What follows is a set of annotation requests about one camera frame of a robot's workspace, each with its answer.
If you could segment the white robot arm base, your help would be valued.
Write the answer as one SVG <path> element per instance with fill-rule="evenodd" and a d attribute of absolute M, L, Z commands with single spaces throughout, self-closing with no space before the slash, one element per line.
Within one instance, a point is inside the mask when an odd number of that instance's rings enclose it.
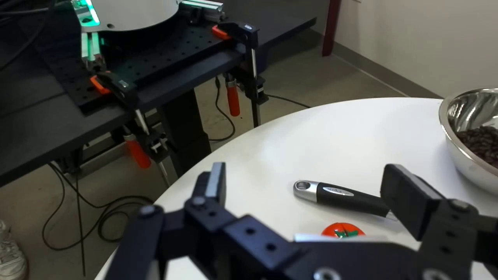
<path fill-rule="evenodd" d="M 84 32 L 135 31 L 171 18 L 180 0 L 70 0 Z"/>

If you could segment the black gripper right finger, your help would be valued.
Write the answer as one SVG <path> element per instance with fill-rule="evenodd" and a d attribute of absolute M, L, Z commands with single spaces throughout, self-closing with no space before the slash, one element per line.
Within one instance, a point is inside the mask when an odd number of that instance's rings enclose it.
<path fill-rule="evenodd" d="M 380 194 L 417 241 L 423 238 L 431 214 L 443 199 L 426 180 L 397 163 L 384 166 Z"/>

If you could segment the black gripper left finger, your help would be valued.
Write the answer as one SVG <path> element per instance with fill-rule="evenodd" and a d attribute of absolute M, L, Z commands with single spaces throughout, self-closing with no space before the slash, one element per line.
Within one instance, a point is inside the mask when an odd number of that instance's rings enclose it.
<path fill-rule="evenodd" d="M 191 199 L 190 210 L 196 214 L 215 218 L 218 210 L 226 204 L 226 163 L 215 162 L 210 171 L 198 176 Z"/>

